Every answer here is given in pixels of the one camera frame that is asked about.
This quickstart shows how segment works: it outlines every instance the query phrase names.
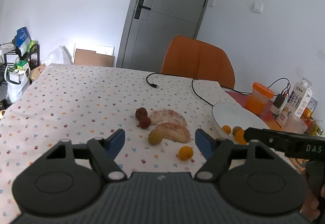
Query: orange cup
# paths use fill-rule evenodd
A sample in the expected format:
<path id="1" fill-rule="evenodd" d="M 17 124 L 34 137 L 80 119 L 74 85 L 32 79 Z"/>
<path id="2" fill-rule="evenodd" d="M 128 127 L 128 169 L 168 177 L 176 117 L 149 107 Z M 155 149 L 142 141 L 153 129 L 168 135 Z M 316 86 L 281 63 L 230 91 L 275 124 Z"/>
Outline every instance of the orange cup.
<path id="1" fill-rule="evenodd" d="M 253 84 L 253 92 L 249 96 L 245 108 L 255 115 L 260 115 L 266 103 L 274 97 L 274 93 L 260 83 Z"/>

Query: white tablecloth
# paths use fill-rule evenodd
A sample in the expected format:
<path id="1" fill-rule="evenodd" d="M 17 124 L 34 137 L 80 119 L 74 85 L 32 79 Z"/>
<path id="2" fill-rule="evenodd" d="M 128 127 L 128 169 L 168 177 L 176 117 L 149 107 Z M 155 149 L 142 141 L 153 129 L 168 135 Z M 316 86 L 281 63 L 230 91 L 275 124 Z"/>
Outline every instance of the white tablecloth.
<path id="1" fill-rule="evenodd" d="M 11 193 L 14 179 L 60 139 L 73 144 L 108 137 L 117 129 L 126 131 L 126 142 L 115 161 L 130 176 L 134 171 L 183 172 L 194 175 L 205 159 L 195 145 L 196 129 L 202 128 L 217 137 L 211 106 L 191 89 L 191 79 L 154 75 L 150 87 L 149 73 L 108 67 L 50 65 L 12 105 L 0 122 L 0 224 L 11 222 L 18 207 Z M 212 104 L 236 101 L 217 82 L 195 81 L 196 92 Z M 181 113 L 192 136 L 189 144 L 164 139 L 151 146 L 148 129 L 137 127 L 134 113 L 139 107 L 148 111 L 173 109 Z M 176 157 L 185 145 L 193 147 L 191 160 Z M 89 166 L 87 161 L 79 164 Z"/>

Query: person's hand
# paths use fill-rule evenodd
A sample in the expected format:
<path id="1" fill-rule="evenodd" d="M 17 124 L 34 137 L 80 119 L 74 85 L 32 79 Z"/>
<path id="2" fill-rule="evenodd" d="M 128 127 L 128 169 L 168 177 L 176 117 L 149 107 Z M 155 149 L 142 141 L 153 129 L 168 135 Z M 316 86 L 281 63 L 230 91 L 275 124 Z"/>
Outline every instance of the person's hand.
<path id="1" fill-rule="evenodd" d="M 301 175 L 307 179 L 305 171 L 303 171 Z M 325 185 L 322 187 L 321 197 L 325 198 Z M 307 198 L 303 204 L 303 207 L 301 208 L 300 213 L 308 220 L 313 221 L 320 215 L 320 211 L 318 210 L 319 204 L 318 198 L 311 192 L 310 189 L 308 189 Z"/>

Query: orange chair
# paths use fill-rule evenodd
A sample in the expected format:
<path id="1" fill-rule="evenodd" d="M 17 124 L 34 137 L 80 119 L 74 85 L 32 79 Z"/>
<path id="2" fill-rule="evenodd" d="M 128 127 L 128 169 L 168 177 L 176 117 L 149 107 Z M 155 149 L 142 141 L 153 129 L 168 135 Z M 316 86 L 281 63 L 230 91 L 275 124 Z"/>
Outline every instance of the orange chair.
<path id="1" fill-rule="evenodd" d="M 235 87 L 235 74 L 226 53 L 211 44 L 177 36 L 170 44 L 161 73 L 218 81 Z"/>

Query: plastic bag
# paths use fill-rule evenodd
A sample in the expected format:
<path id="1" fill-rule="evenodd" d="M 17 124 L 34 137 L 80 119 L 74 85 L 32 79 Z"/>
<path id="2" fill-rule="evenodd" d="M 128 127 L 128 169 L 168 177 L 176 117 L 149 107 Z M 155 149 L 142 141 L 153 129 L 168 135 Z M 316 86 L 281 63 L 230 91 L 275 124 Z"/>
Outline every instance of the plastic bag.
<path id="1" fill-rule="evenodd" d="M 49 66 L 50 64 L 71 64 L 69 56 L 62 46 L 59 46 L 54 51 L 49 53 L 42 62 Z"/>
<path id="2" fill-rule="evenodd" d="M 6 80 L 7 84 L 8 84 L 8 88 L 7 88 L 7 100 L 13 104 L 15 103 L 21 96 L 22 94 L 27 90 L 27 88 L 29 87 L 29 72 L 30 69 L 28 68 L 26 70 L 26 74 L 23 75 L 22 81 L 20 84 L 13 84 L 10 82 L 10 80 L 8 80 L 7 78 L 7 69 L 8 66 L 6 67 L 5 71 L 4 71 L 4 79 Z"/>

